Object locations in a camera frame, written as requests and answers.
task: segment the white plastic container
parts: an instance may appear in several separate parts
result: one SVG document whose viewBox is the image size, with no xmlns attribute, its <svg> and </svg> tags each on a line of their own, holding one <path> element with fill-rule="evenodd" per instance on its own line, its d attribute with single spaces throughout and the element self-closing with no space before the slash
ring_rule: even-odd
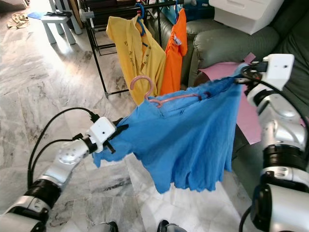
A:
<svg viewBox="0 0 309 232">
<path fill-rule="evenodd" d="M 215 7 L 214 20 L 249 35 L 267 26 L 283 0 L 209 0 Z"/>
</svg>

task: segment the marble floor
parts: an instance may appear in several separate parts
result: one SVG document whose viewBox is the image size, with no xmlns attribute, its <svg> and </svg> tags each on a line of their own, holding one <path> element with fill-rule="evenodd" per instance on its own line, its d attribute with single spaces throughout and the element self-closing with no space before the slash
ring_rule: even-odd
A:
<svg viewBox="0 0 309 232">
<path fill-rule="evenodd" d="M 32 0 L 26 12 L 48 11 Z M 24 29 L 8 30 L 11 13 L 0 14 L 0 214 L 26 190 L 29 154 L 47 121 L 68 107 L 82 106 L 116 120 L 135 108 L 128 93 L 106 99 L 85 31 L 75 45 L 51 26 L 57 44 L 50 45 L 39 20 Z M 99 57 L 109 90 L 126 88 L 117 54 Z M 91 121 L 83 111 L 70 111 L 52 123 L 40 147 L 85 132 Z M 57 146 L 38 162 L 38 176 L 53 160 Z M 213 192 L 171 187 L 159 194 L 149 173 L 133 154 L 120 162 L 87 157 L 56 203 L 48 232 L 86 232 L 115 220 L 120 232 L 155 232 L 161 219 L 188 232 L 236 232 L 250 199 L 233 173 L 225 173 Z M 249 220 L 246 231 L 254 231 Z"/>
</svg>

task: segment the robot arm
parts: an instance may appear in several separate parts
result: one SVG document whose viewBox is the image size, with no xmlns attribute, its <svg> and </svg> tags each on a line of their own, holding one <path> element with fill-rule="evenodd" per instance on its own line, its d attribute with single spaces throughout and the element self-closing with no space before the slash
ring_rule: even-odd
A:
<svg viewBox="0 0 309 232">
<path fill-rule="evenodd" d="M 291 54 L 272 54 L 262 63 L 252 64 L 247 75 L 260 72 L 262 81 L 282 90 L 289 80 L 293 62 Z M 247 100 L 257 106 L 264 155 L 260 185 L 253 195 L 251 219 L 262 231 L 307 232 L 309 173 L 304 157 L 307 133 L 300 125 L 300 115 L 283 96 L 262 84 L 250 90 Z"/>
<path fill-rule="evenodd" d="M 116 132 L 106 117 L 99 118 L 87 136 L 65 144 L 51 166 L 1 217 L 1 232 L 44 232 L 48 214 L 70 179 L 73 169 L 88 154 L 103 149 Z"/>
</svg>

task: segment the gray sofa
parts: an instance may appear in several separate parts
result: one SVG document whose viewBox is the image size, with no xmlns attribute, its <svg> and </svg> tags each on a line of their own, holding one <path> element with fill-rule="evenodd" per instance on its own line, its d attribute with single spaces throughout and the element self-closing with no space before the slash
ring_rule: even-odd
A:
<svg viewBox="0 0 309 232">
<path fill-rule="evenodd" d="M 149 27 L 158 38 L 157 22 L 151 22 Z M 164 16 L 161 27 L 165 48 L 172 25 Z M 271 53 L 292 53 L 295 63 L 284 92 L 309 116 L 309 1 L 286 0 L 273 22 L 253 35 L 211 19 L 187 23 L 187 33 L 188 53 L 183 58 L 183 85 L 192 86 L 198 75 L 202 75 L 199 69 L 218 62 L 241 62 L 249 52 L 253 52 L 257 60 Z M 238 128 L 232 165 L 249 196 L 252 196 L 263 166 L 263 151 L 260 143 L 249 145 Z"/>
</svg>

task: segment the blue shirt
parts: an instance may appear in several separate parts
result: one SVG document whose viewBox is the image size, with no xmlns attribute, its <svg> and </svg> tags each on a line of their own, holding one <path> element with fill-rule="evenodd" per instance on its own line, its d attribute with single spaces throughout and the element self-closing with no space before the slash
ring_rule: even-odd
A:
<svg viewBox="0 0 309 232">
<path fill-rule="evenodd" d="M 172 182 L 182 189 L 215 190 L 224 169 L 231 171 L 241 93 L 241 85 L 233 82 L 234 77 L 227 77 L 156 97 L 163 100 L 197 93 L 202 100 L 181 98 L 161 108 L 144 101 L 118 124 L 129 124 L 129 128 L 110 140 L 116 152 L 105 148 L 93 154 L 94 163 L 99 167 L 101 159 L 121 160 L 134 152 L 159 193 L 168 191 Z"/>
</svg>

